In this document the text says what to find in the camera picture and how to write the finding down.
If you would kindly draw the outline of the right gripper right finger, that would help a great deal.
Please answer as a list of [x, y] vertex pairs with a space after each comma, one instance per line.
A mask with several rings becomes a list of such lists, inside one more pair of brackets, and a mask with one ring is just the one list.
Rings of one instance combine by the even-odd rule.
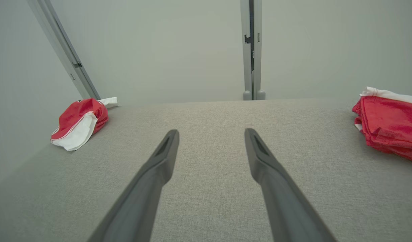
[[251, 175], [261, 186], [274, 241], [335, 242], [327, 225], [256, 130], [245, 130], [245, 145]]

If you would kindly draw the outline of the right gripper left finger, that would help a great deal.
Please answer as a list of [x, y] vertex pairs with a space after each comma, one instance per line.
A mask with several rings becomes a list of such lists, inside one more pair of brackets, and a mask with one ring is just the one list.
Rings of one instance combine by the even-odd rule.
[[89, 242], [149, 242], [163, 186], [171, 179], [179, 146], [169, 130], [89, 237]]

